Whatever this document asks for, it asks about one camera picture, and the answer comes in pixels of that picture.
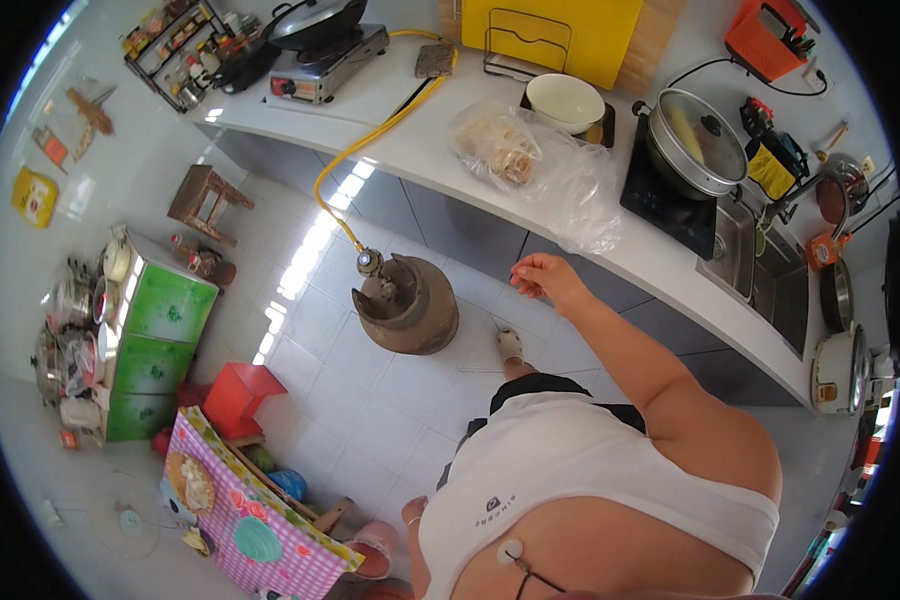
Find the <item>woman's arm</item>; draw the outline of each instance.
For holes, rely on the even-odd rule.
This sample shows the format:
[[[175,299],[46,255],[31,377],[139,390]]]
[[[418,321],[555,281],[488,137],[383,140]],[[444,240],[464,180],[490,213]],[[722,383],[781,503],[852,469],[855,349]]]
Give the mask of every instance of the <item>woman's arm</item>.
[[[661,453],[687,473],[780,500],[777,450],[755,418],[707,393],[670,350],[591,294],[563,258],[531,254],[511,272],[521,294],[550,298],[579,331]]]
[[[427,562],[420,550],[420,517],[423,516],[423,509],[426,506],[427,496],[420,496],[410,500],[401,513],[403,522],[408,523],[410,583],[416,600],[421,600],[430,588],[430,569],[427,568]]]

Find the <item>white tank top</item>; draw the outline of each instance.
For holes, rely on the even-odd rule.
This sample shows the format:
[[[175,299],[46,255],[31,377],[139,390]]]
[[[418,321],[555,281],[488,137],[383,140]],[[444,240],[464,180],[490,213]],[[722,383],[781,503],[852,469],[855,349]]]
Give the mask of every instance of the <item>white tank top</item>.
[[[420,519],[425,600],[446,600],[464,567],[530,510],[606,498],[684,531],[759,577],[780,520],[767,496],[683,471],[650,439],[581,393],[510,398],[456,453]]]

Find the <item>green cabinet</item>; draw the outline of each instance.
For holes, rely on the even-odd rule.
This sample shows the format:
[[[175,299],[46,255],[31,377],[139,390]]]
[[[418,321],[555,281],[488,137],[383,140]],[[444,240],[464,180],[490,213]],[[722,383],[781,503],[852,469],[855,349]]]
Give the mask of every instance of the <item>green cabinet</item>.
[[[174,393],[126,393],[110,395],[106,430],[108,442],[149,440],[174,423],[177,396]]]
[[[123,331],[196,344],[216,297],[217,288],[149,263]]]
[[[112,393],[172,394],[187,377],[196,347],[124,333]]]
[[[174,424],[183,383],[216,301],[217,286],[172,266],[154,242],[130,235],[129,308],[110,385],[108,442],[148,440]]]

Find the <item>white countertop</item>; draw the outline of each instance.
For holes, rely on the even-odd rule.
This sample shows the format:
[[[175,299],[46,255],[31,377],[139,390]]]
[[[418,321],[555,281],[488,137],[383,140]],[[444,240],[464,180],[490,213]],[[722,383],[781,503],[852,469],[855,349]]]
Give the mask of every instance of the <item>white countertop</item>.
[[[429,38],[400,36],[390,41],[385,55],[374,58],[358,77],[348,81],[338,98],[359,97],[364,102],[357,118],[342,115],[337,101],[323,106],[308,106],[306,111],[275,108],[261,100],[267,95],[268,78],[248,90],[228,95],[211,92],[201,106],[184,117],[194,123],[207,122],[207,113],[222,109],[213,125],[268,138],[279,139],[336,155],[375,125],[385,121],[407,98],[406,81],[396,71],[413,73],[421,45]],[[457,160],[447,145],[447,123],[457,113],[487,97],[517,104],[524,83],[483,72],[482,53],[459,49],[459,60],[452,77],[423,102],[403,122],[358,152],[357,158],[369,158],[385,172],[426,186],[467,202],[535,234],[556,240],[540,218],[538,206],[519,198],[510,198],[488,183],[477,179]],[[399,81],[396,85],[377,81]],[[613,168],[623,186],[634,146],[636,118],[629,94],[600,90],[606,102],[616,110],[616,133],[612,149]],[[697,272],[697,256],[689,248],[615,203],[621,220],[621,237],[611,250],[587,258],[613,274],[653,294],[686,317],[716,335],[743,354],[807,408],[810,402],[811,363],[817,342],[824,337],[825,326],[817,294],[819,276],[810,272],[810,293],[806,348],[801,360],[783,337],[750,306],[745,306],[717,284]]]

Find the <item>gray cabinet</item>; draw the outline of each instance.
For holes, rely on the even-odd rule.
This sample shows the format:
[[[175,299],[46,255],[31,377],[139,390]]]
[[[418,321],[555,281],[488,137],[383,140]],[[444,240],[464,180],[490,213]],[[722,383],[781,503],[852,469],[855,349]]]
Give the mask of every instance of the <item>gray cabinet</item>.
[[[196,126],[240,167],[313,198],[317,176],[324,170],[324,163],[315,151],[235,129]],[[320,195],[330,198],[336,191],[337,183],[333,177],[324,179]]]
[[[621,316],[677,356],[728,348],[717,336],[656,298],[625,310]]]
[[[428,248],[502,282],[520,258],[527,229],[401,179]]]
[[[803,406],[733,348],[680,356],[699,385],[735,406]]]
[[[334,156],[325,152],[319,151],[316,155],[324,166],[334,160]],[[342,185],[352,174],[356,164],[354,160],[344,160],[330,174],[338,185]],[[379,169],[374,170],[363,180],[360,191],[351,198],[350,207],[367,221],[403,235],[417,244],[424,244],[417,217],[414,216],[399,177]]]
[[[590,262],[587,258],[579,254],[565,252],[554,242],[531,232],[527,236],[527,243],[523,246],[523,251],[520,252],[520,258],[528,257],[534,253],[546,253],[565,258],[583,283],[586,284],[586,287],[593,292],[593,295],[617,312],[622,312],[631,306],[644,303],[653,297],[636,287],[633,283]]]

